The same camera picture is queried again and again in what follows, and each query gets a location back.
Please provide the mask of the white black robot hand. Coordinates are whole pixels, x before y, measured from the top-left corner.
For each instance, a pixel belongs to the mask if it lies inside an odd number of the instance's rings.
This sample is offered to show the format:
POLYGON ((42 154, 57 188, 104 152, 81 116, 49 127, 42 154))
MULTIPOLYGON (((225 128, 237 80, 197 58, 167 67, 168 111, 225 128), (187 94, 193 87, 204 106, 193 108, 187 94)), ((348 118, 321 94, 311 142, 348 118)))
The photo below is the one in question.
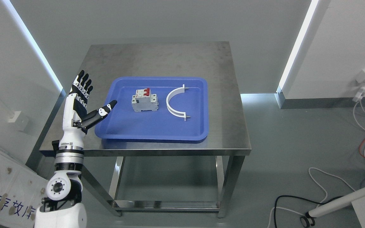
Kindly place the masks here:
POLYGON ((112 100, 107 105, 87 113, 87 103, 93 90, 89 74, 81 70, 75 77, 65 100, 62 129, 64 135, 59 146, 83 147, 83 138, 88 130, 104 120, 116 106, 112 100))

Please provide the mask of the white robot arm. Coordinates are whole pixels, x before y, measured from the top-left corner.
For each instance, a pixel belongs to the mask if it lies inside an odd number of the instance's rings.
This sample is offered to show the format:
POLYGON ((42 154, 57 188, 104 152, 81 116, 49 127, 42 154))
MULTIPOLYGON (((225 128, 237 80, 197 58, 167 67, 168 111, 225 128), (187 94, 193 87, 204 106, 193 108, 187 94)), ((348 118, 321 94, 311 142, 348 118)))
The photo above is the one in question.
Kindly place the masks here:
POLYGON ((80 180, 84 152, 73 145, 60 146, 52 141, 55 171, 46 185, 47 196, 36 210, 35 228, 85 228, 86 208, 82 204, 83 185, 80 180))

